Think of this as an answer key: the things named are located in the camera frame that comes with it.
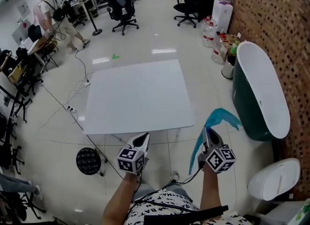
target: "teal cloth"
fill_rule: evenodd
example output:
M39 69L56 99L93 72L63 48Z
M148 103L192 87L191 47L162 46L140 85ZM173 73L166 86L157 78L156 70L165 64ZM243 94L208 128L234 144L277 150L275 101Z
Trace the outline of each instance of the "teal cloth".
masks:
M241 126L240 120L235 115L233 115L232 113L230 113L229 111L227 111L223 108L213 110L213 112L208 117L207 121L205 122L204 127L211 128L214 125L220 124L222 122L222 120L228 122L230 125L232 125L235 129L237 129L239 131L238 125ZM203 143L202 133L200 133L200 135L197 139L196 145L194 147L192 156L190 158L189 171L188 171L189 175L192 174L192 169L193 169L193 165L195 162L196 154L197 154L200 146L202 145L202 143Z

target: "black strap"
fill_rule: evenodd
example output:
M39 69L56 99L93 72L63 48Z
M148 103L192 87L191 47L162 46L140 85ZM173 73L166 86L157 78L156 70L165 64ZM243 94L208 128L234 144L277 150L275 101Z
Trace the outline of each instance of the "black strap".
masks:
M47 1L43 0L43 2L46 2L54 11L56 11L56 9L55 9L52 5L50 5Z
M224 211L228 210L228 206L219 206L212 209L206 209L201 211L193 211L186 214L178 215L145 215L145 225L188 225L194 222L204 221L213 217L221 216Z

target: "tile floor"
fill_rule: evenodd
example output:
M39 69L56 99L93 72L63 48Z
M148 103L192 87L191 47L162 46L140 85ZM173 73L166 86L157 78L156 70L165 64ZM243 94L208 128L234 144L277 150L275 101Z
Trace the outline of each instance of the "tile floor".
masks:
M97 27L103 29L99 36L91 35L91 23L78 27L82 35L92 40L90 46L77 55L85 63L90 79L93 71L108 67L169 59L180 62L196 124L182 129L178 138L175 130L151 132L150 160L143 178L154 188L166 184L174 170L179 172L181 180L188 177L195 141L214 109L223 107L237 115L231 98L232 82L222 77L221 66L211 61L212 51L202 46L199 26L194 29L184 23L177 27L177 21L173 19L178 15L173 9L175 4L176 0L139 0L136 19L140 29L128 28L125 36L120 31L112 33L111 28L117 22L111 20L105 10L100 10L100 16L95 19ZM120 56L119 59L102 64L93 62L113 54ZM74 55L67 54L63 46L54 58L60 67L43 74L43 85L61 104L74 106L83 125L89 89L81 89L80 94L73 90L76 82L83 80L84 67ZM93 146L70 113L42 86L38 87L27 110L27 120L28 124L25 124L18 118L16 129L17 142L23 147L21 157L26 162L21 166L21 177L42 187L49 216L75 224L100 224L102 212L121 178L108 164L103 166L105 177L89 177L78 170L75 163L77 152L83 147ZM247 183L253 174L272 162L271 144L252 141L242 128L236 131L224 122L214 128L237 157L234 167L219 175L221 202L241 214L251 212L257 202L247 193ZM121 135L124 140L131 136ZM116 166L115 157L122 143L110 135L91 138ZM199 206L202 173L184 188ZM29 214L28 220L31 219L33 215Z

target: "power outlet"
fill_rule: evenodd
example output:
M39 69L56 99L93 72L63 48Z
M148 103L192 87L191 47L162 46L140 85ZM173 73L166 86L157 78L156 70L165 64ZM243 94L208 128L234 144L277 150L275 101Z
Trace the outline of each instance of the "power outlet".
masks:
M84 86L87 87L91 84L91 82L84 82Z
M67 109L69 112L72 112L72 113L76 113L77 110L75 108L73 108L71 105L68 106L68 109Z

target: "brick wall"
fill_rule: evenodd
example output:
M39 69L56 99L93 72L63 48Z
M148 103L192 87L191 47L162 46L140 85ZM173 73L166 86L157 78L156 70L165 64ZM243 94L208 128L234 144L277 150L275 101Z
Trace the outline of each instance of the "brick wall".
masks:
M233 6L230 33L263 48L280 79L291 115L280 156L300 160L292 192L304 200L310 197L310 0L233 0Z

